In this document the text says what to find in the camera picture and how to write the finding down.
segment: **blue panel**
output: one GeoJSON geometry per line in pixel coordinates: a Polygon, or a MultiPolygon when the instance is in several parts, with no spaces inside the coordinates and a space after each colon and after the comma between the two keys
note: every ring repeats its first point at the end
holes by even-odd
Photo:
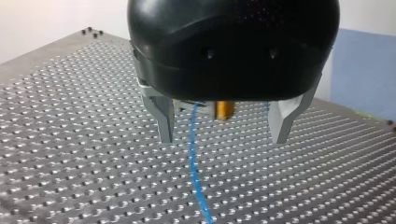
{"type": "Polygon", "coordinates": [[[331,101],[396,120],[396,36],[340,30],[331,101]]]}

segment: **black plastic cover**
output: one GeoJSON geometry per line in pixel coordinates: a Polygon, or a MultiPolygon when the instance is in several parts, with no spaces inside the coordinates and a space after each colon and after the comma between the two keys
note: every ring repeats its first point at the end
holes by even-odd
{"type": "Polygon", "coordinates": [[[141,79],[183,100],[282,100],[329,57],[338,0],[130,0],[141,79]]]}

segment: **blue cable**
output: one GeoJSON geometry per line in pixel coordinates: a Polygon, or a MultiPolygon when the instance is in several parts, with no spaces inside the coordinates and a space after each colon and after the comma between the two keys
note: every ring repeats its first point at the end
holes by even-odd
{"type": "Polygon", "coordinates": [[[207,208],[204,195],[201,191],[201,185],[199,183],[199,176],[197,174],[197,169],[195,167],[195,114],[198,108],[198,104],[194,105],[194,108],[191,113],[191,120],[190,120],[190,134],[189,134],[189,159],[190,159],[190,172],[191,172],[191,182],[195,188],[195,197],[198,201],[198,205],[201,208],[201,211],[206,219],[207,224],[212,224],[213,219],[210,215],[209,209],[207,208]]]}

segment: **perforated metal table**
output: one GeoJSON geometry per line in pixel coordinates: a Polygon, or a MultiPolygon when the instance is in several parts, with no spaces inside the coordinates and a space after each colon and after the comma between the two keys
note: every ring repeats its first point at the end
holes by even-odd
{"type": "MultiPolygon", "coordinates": [[[[205,223],[188,163],[190,111],[159,143],[131,51],[74,34],[0,66],[0,223],[205,223]]],[[[217,223],[396,223],[396,137],[316,100],[286,145],[263,103],[197,118],[197,161],[217,223]]]]}

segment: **orange object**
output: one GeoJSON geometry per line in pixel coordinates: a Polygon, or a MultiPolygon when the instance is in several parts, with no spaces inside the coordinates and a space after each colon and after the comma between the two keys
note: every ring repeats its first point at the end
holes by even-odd
{"type": "Polygon", "coordinates": [[[217,102],[217,119],[229,119],[235,112],[235,102],[218,101],[217,102]]]}

